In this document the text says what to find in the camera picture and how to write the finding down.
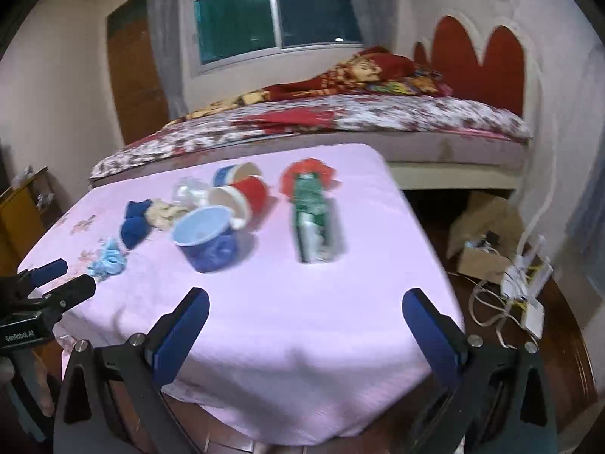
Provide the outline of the person left hand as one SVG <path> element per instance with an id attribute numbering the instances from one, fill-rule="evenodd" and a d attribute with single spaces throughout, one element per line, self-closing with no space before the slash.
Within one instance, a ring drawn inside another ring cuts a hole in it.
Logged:
<path id="1" fill-rule="evenodd" d="M 1 386 L 11 386 L 17 404 L 31 415 L 50 418 L 54 414 L 48 369 L 33 350 L 18 350 L 1 358 Z"/>

